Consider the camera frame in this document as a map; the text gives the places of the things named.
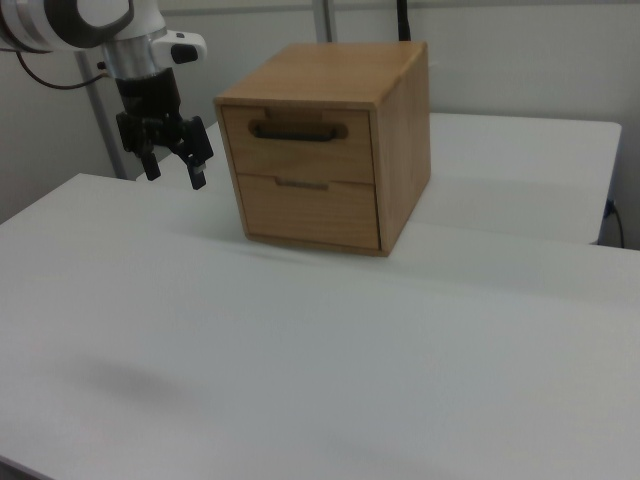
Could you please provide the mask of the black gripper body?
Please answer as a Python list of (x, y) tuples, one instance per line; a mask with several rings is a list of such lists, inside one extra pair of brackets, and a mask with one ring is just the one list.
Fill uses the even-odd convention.
[(181, 99), (172, 69), (138, 79), (117, 79), (123, 111), (116, 115), (122, 145), (142, 153), (181, 140)]

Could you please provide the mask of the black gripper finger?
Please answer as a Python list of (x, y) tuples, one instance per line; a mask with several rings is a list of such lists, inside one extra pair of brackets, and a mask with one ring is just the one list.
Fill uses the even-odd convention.
[(143, 166), (148, 181), (154, 181), (161, 176), (160, 168), (152, 146), (143, 146), (137, 149), (135, 154)]
[(206, 161), (214, 156), (205, 126), (195, 116), (180, 120), (176, 127), (178, 140), (171, 146), (171, 152), (186, 165), (192, 188), (200, 190), (206, 185)]

